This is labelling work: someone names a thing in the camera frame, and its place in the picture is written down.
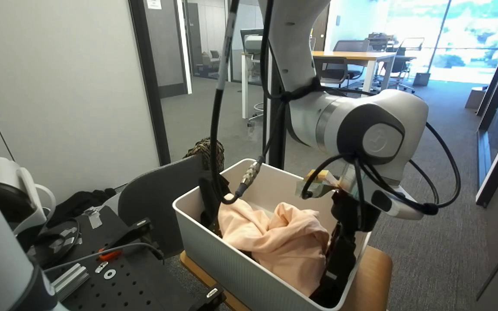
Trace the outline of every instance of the pink garment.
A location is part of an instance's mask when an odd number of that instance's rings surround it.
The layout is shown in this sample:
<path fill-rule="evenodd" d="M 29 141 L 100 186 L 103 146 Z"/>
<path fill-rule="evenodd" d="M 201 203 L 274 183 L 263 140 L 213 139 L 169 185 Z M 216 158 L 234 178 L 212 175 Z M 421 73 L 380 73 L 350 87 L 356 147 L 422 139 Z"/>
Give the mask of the pink garment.
<path fill-rule="evenodd" d="M 320 284 L 326 265 L 329 234 L 318 214 L 280 203 L 269 219 L 264 211 L 237 199 L 220 205 L 218 221 L 224 242 L 252 252 L 261 266 L 308 297 Z"/>

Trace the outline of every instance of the white plastic bin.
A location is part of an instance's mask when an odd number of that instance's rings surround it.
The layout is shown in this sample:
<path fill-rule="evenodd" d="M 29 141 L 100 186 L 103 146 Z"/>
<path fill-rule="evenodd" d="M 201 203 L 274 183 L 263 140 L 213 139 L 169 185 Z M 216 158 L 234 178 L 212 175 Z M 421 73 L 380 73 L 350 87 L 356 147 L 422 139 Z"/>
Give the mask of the white plastic bin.
<path fill-rule="evenodd" d="M 231 191 L 237 188 L 241 177 L 254 161 L 252 159 L 239 161 L 222 172 L 222 175 L 230 181 Z M 286 171 L 263 165 L 261 173 L 243 195 L 243 200 L 254 209 L 268 211 L 270 215 L 280 202 L 290 203 L 299 209 L 319 211 L 320 224 L 328 232 L 332 232 L 336 220 L 330 213 L 332 208 L 330 195 L 319 199 L 301 199 L 295 193 L 296 182 L 301 179 Z M 317 305 L 201 226 L 199 218 L 204 207 L 199 187 L 178 197 L 172 205 L 176 210 L 187 255 L 232 295 L 255 311 L 333 311 L 340 309 L 370 238 L 370 233 L 357 233 L 354 252 L 357 256 L 357 264 L 350 274 L 348 286 L 338 305 L 328 309 Z"/>

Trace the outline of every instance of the metal washer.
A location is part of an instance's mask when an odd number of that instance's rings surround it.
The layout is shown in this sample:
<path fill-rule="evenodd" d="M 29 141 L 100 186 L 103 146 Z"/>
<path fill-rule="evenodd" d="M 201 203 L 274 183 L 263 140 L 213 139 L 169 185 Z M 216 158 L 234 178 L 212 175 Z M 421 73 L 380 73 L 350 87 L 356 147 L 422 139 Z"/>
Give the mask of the metal washer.
<path fill-rule="evenodd" d="M 115 269 L 109 269 L 107 272 L 105 272 L 105 275 L 103 276 L 105 279 L 111 279 L 115 277 L 116 270 Z"/>

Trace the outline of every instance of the white table leg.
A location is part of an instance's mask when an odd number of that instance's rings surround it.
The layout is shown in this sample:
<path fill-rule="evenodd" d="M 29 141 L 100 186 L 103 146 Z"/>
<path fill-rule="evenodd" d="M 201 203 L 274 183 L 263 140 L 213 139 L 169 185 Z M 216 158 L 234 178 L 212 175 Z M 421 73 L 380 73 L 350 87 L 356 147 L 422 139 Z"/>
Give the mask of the white table leg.
<path fill-rule="evenodd" d="M 249 86 L 247 77 L 247 55 L 241 54 L 241 118 L 249 118 L 247 114 L 247 103 L 249 102 L 249 92 L 247 87 Z"/>
<path fill-rule="evenodd" d="M 395 57 L 392 57 L 389 60 L 386 60 L 386 73 L 383 76 L 382 81 L 382 91 L 387 89 L 389 86 L 389 76 L 391 76 L 391 71 L 393 70 L 393 63 L 395 62 Z"/>
<path fill-rule="evenodd" d="M 369 60 L 368 65 L 366 66 L 366 75 L 364 77 L 364 83 L 362 85 L 362 90 L 365 92 L 370 92 L 370 88 L 372 87 L 372 80 L 374 79 L 374 70 L 376 69 L 376 61 Z"/>

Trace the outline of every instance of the gray carpet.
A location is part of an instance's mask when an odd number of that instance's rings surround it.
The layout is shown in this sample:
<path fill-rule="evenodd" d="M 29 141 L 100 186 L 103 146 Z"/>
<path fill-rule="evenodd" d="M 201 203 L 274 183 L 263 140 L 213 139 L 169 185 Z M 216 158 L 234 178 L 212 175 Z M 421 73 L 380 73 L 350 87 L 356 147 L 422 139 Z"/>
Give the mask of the gray carpet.
<path fill-rule="evenodd" d="M 182 158 L 197 140 L 208 136 L 215 86 L 215 80 L 195 78 L 194 94 L 163 100 L 173 160 Z M 370 244 L 393 259 L 390 311 L 469 310 L 487 276 L 486 219 L 482 208 L 474 204 L 479 118 L 463 108 L 472 86 L 475 85 L 430 81 L 427 87 L 417 89 L 416 94 L 429 104 L 429 122 L 453 152 L 463 186 L 459 199 L 437 216 L 425 217 L 421 221 L 403 221 L 386 215 L 380 217 Z M 262 121 L 256 121 L 254 127 L 247 127 L 241 119 L 239 90 L 239 83 L 227 83 L 221 112 L 219 140 L 225 146 L 227 167 L 243 158 L 257 157 L 262 148 Z M 249 86 L 249 92 L 252 103 L 262 101 L 259 86 Z M 287 138 L 286 171 L 305 175 L 326 157 Z M 441 197 L 450 197 L 454 181 L 449 162 L 427 131 L 414 160 L 429 174 Z M 334 164 L 330 169 L 335 171 L 336 167 Z M 431 200 L 427 183 L 412 167 L 407 166 L 402 185 L 417 201 Z M 193 295 L 205 292 L 205 287 L 176 259 L 168 260 L 170 272 Z"/>

